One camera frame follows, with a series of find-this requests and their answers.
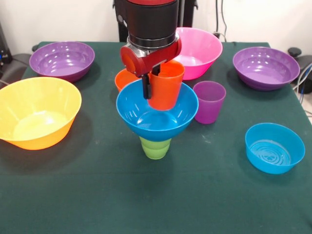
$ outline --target small blue bowl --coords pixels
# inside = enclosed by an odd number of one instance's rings
[[[246,132],[245,143],[250,163],[269,174],[289,171],[305,154],[301,138],[289,128],[275,123],[252,126]]]

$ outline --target yellow bowl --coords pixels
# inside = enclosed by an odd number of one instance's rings
[[[0,89],[0,139],[26,150],[48,148],[67,135],[80,107],[80,91],[68,81],[17,81]]]

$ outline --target cable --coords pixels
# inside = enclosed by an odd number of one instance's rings
[[[221,0],[221,15],[222,15],[222,20],[223,20],[223,23],[224,23],[224,26],[225,26],[225,29],[224,29],[224,38],[226,36],[226,30],[228,29],[228,26],[226,25],[225,23],[225,20],[224,20],[224,14],[223,14],[223,0]]]
[[[216,32],[219,31],[218,0],[215,0]]]
[[[214,34],[219,34],[219,35],[223,36],[223,37],[224,37],[224,41],[227,42],[227,41],[226,41],[226,37],[225,37],[225,35],[224,35],[223,33],[214,32]]]
[[[308,114],[310,114],[310,115],[312,115],[312,112],[310,112],[310,111],[306,111],[306,110],[304,110],[305,112],[307,112]]]
[[[5,81],[3,81],[3,80],[0,80],[0,83],[3,83],[3,84],[5,84],[5,85],[10,85],[9,83],[7,83],[7,82],[5,82]]]
[[[302,86],[302,88],[301,88],[301,95],[300,95],[300,99],[299,99],[300,104],[303,103],[304,88],[305,88],[305,85],[306,85],[306,81],[307,81],[307,80],[305,80],[305,81],[303,82],[303,86]]]
[[[23,62],[23,61],[18,60],[18,59],[16,59],[16,58],[13,58],[13,60],[15,60],[15,61],[17,61],[17,62],[20,62],[20,63],[23,63],[23,64],[25,64],[26,66],[29,66],[29,64],[27,64],[26,62]]]
[[[310,63],[300,74],[299,78],[298,78],[298,82],[297,85],[295,87],[293,87],[292,89],[297,89],[296,92],[299,93],[299,86],[306,80],[306,78],[308,77],[308,75],[310,74],[310,72],[312,71],[312,63]]]

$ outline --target purple cup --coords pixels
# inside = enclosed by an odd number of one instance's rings
[[[214,81],[202,81],[193,87],[199,100],[196,121],[202,124],[214,123],[220,113],[224,98],[225,88]]]

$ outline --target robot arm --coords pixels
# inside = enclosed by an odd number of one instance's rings
[[[148,74],[158,75],[160,64],[179,55],[176,33],[178,0],[115,0],[116,18],[129,32],[120,51],[126,69],[143,79],[143,95],[150,99]]]

